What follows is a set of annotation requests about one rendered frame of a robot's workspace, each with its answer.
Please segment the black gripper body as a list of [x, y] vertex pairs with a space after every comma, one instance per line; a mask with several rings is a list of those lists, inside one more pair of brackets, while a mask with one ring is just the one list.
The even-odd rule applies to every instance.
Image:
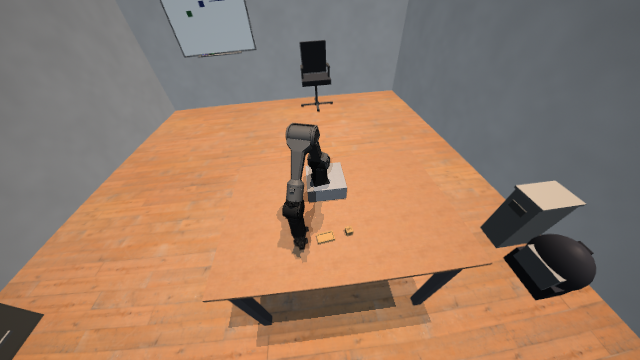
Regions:
[[295, 230], [291, 229], [291, 234], [292, 234], [293, 238], [295, 239], [295, 241], [297, 242], [300, 250], [305, 249], [304, 243], [305, 243], [306, 232], [308, 232], [308, 231], [309, 231], [309, 228], [308, 228], [308, 226], [305, 227], [305, 225], [299, 231], [295, 231]]

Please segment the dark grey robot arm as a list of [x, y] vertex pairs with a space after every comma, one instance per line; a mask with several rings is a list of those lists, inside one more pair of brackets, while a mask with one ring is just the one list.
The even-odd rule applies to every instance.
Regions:
[[330, 157], [321, 151], [319, 138], [318, 125], [291, 123], [286, 129], [286, 143], [291, 149], [291, 179], [287, 182], [282, 215], [288, 219], [290, 228], [295, 231], [301, 230], [305, 225], [302, 174], [306, 154], [309, 153], [307, 161], [312, 169], [311, 178], [314, 186], [330, 183], [327, 177]]

